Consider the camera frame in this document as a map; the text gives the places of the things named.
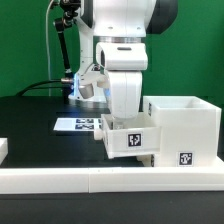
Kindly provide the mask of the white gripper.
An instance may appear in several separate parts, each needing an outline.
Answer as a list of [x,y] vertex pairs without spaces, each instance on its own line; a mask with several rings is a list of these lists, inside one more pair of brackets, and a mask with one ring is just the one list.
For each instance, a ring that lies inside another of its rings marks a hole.
[[96,45],[96,61],[103,73],[89,71],[79,78],[81,96],[94,96],[93,83],[105,91],[113,118],[130,120],[138,115],[142,72],[148,67],[144,43],[106,43]]

